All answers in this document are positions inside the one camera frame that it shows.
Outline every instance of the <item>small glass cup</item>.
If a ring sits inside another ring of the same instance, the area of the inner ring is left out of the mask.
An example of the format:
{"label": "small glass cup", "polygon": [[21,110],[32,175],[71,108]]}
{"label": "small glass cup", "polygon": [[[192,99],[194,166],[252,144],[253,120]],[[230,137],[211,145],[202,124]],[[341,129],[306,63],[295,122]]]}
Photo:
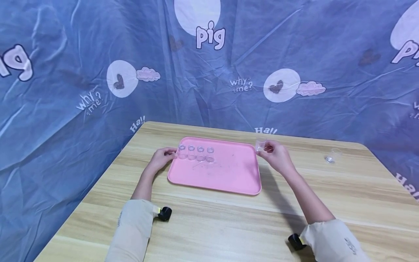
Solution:
{"label": "small glass cup", "polygon": [[193,145],[188,146],[188,159],[195,160],[197,156],[195,155],[195,147]]}
{"label": "small glass cup", "polygon": [[263,151],[266,144],[266,138],[259,137],[256,139],[255,150],[256,152]]}
{"label": "small glass cup", "polygon": [[179,145],[176,155],[179,159],[186,159],[188,157],[188,154],[186,153],[186,146],[182,144]]}
{"label": "small glass cup", "polygon": [[335,163],[342,156],[342,151],[337,148],[332,148],[332,150],[325,156],[325,160],[329,163]]}
{"label": "small glass cup", "polygon": [[198,151],[197,161],[198,162],[205,161],[205,148],[203,148],[202,146],[199,146],[197,151]]}
{"label": "small glass cup", "polygon": [[209,155],[206,156],[205,161],[208,162],[208,163],[214,162],[215,161],[214,155],[213,155],[214,149],[211,148],[211,147],[210,148],[207,148],[207,152],[208,152]]}

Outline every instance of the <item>person's right hand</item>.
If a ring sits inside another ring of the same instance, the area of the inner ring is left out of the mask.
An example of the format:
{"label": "person's right hand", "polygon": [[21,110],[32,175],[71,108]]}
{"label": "person's right hand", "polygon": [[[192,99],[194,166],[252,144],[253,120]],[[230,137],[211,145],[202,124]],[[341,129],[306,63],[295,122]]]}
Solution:
{"label": "person's right hand", "polygon": [[286,147],[274,140],[267,140],[263,151],[258,151],[258,156],[265,159],[281,175],[295,171],[290,154]]}

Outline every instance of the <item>forearm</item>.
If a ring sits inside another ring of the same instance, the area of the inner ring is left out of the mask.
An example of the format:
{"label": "forearm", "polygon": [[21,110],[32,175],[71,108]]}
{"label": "forearm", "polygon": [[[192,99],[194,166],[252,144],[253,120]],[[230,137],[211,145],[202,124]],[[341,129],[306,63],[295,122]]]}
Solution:
{"label": "forearm", "polygon": [[131,199],[144,199],[151,201],[151,189],[153,187],[153,179],[156,173],[156,171],[152,170],[148,166],[144,169]]}
{"label": "forearm", "polygon": [[327,222],[335,219],[330,210],[323,204],[296,170],[282,175],[294,192],[308,224]]}

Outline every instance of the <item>row of small cups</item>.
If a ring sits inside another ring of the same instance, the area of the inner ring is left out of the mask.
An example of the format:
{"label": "row of small cups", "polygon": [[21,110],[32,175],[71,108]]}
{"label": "row of small cups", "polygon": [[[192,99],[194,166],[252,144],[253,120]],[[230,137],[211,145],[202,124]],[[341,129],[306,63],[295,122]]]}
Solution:
{"label": "row of small cups", "polygon": [[[179,159],[189,159],[191,161],[193,160],[197,160],[198,162],[203,162],[206,161],[208,163],[212,163],[214,162],[214,157],[213,156],[206,156],[205,155],[205,148],[203,148],[202,146],[199,146],[197,151],[198,154],[194,154],[195,151],[195,147],[193,145],[188,146],[188,152],[186,153],[186,146],[184,145],[179,145],[178,148],[178,152],[177,152],[177,157]],[[207,152],[209,154],[214,153],[214,149],[212,147],[207,148]]]}

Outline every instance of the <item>fingers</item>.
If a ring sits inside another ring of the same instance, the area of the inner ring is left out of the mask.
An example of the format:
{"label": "fingers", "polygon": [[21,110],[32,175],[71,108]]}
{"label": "fingers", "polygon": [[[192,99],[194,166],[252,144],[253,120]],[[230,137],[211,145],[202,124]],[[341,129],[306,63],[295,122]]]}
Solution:
{"label": "fingers", "polygon": [[268,153],[268,152],[266,152],[266,151],[258,151],[258,156],[260,156],[260,157],[262,157],[263,159],[265,159],[265,160],[267,160],[268,159],[268,157],[269,157],[269,154],[270,153]]}
{"label": "fingers", "polygon": [[278,141],[275,141],[275,140],[266,140],[266,142],[265,142],[265,147],[271,146],[274,149],[275,149],[275,146],[280,146],[280,145],[281,145],[281,143],[278,142]]}
{"label": "fingers", "polygon": [[176,150],[177,150],[176,148],[167,147],[167,148],[160,148],[157,151],[162,152],[164,155],[170,155],[170,154],[176,152]]}
{"label": "fingers", "polygon": [[167,161],[170,161],[176,158],[176,154],[171,153],[170,155],[165,155],[164,157],[167,159]]}

